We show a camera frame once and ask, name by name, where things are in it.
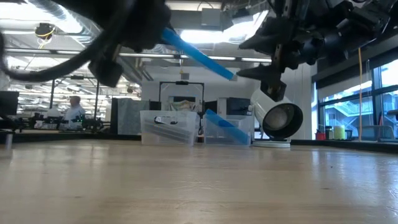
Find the blue tube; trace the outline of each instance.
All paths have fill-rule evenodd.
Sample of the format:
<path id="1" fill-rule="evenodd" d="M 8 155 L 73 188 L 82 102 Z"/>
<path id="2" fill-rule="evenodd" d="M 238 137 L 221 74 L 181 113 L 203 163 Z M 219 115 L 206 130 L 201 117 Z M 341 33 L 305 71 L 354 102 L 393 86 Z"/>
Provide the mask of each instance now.
<path id="1" fill-rule="evenodd" d="M 235 127 L 233 124 L 229 123 L 228 121 L 224 120 L 222 117 L 218 116 L 214 111 L 207 109 L 206 110 L 206 119 L 213 124 L 220 127 L 222 130 L 225 131 L 226 134 L 229 134 L 235 140 L 239 141 L 241 144 L 248 143 L 248 135 L 244 133 L 239 128 Z"/>
<path id="2" fill-rule="evenodd" d="M 205 54 L 200 52 L 196 47 L 183 41 L 174 31 L 169 28 L 163 30 L 162 38 L 169 44 L 184 51 L 188 56 L 202 63 L 204 66 L 209 68 L 211 71 L 221 75 L 222 77 L 231 80 L 234 74 L 226 68 L 219 65 L 214 60 L 207 57 Z"/>

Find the table surface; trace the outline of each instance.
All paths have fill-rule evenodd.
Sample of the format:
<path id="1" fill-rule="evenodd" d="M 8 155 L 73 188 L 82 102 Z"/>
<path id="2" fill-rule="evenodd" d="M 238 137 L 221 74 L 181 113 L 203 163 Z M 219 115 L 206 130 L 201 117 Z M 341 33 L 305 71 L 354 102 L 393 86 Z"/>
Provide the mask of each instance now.
<path id="1" fill-rule="evenodd" d="M 80 140 L 0 159 L 0 223 L 397 222 L 389 154 Z"/>

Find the red container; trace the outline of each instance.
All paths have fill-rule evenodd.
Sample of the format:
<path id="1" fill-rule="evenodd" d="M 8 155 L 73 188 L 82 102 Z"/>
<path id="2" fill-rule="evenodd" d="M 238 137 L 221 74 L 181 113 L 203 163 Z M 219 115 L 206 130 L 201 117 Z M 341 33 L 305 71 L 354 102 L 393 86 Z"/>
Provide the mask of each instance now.
<path id="1" fill-rule="evenodd" d="M 316 140 L 325 140 L 326 134 L 325 133 L 315 133 L 315 139 Z"/>

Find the plastic storage box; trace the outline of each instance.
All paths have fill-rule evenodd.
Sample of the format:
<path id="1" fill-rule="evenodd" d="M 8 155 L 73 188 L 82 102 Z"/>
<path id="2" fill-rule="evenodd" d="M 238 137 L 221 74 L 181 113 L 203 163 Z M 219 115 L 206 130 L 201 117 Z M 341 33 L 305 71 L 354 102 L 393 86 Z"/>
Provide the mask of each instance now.
<path id="1" fill-rule="evenodd" d="M 206 114 L 203 118 L 205 144 L 250 146 L 254 125 L 252 116 L 230 115 L 226 119 L 217 114 Z"/>
<path id="2" fill-rule="evenodd" d="M 198 139 L 200 117 L 196 112 L 140 111 L 143 145 L 184 144 Z"/>

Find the man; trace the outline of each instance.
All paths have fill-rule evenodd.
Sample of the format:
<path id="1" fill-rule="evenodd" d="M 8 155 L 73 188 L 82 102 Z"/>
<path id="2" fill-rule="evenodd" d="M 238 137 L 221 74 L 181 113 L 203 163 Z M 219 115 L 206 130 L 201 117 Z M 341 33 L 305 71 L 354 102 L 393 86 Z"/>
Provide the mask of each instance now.
<path id="1" fill-rule="evenodd" d="M 71 96 L 69 102 L 70 108 L 65 114 L 65 120 L 71 121 L 73 119 L 76 119 L 77 116 L 80 117 L 81 115 L 86 114 L 86 111 L 80 106 L 79 96 Z"/>

